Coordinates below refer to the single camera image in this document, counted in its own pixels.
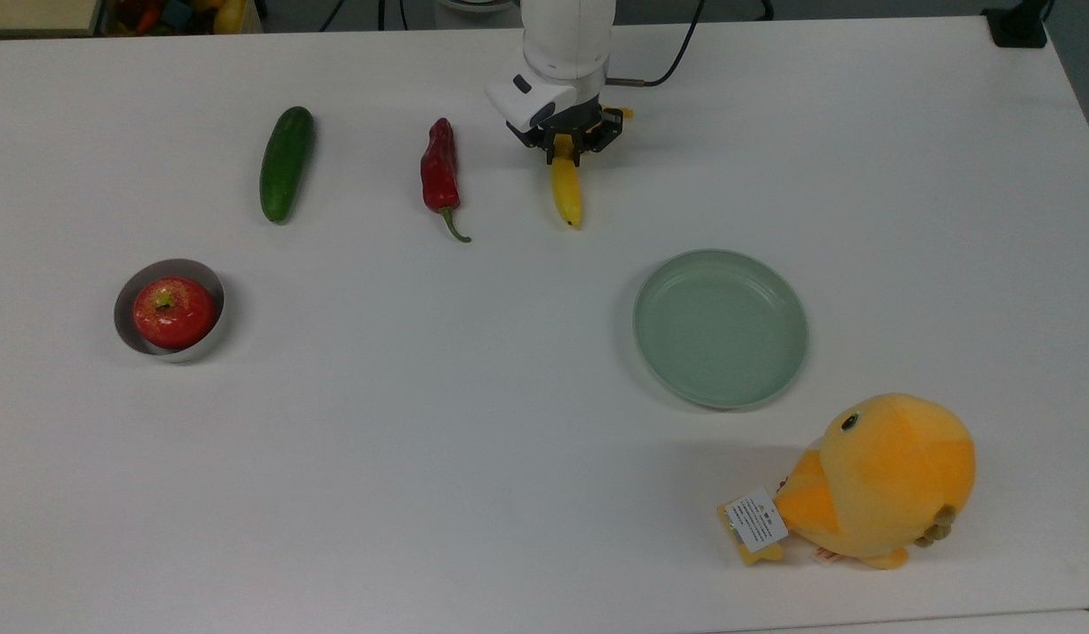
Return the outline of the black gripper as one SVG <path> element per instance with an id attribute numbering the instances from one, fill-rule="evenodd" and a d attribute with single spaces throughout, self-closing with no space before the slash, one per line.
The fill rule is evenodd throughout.
<path id="1" fill-rule="evenodd" d="M 625 121 L 625 108 L 608 107 L 597 100 L 588 100 L 564 109 L 563 112 L 555 103 L 548 103 L 540 112 L 533 114 L 527 131 L 516 129 L 511 122 L 507 122 L 507 129 L 525 147 L 544 151 L 548 166 L 553 164 L 559 147 L 568 137 L 572 162 L 580 167 L 585 153 L 601 153 L 617 139 Z"/>

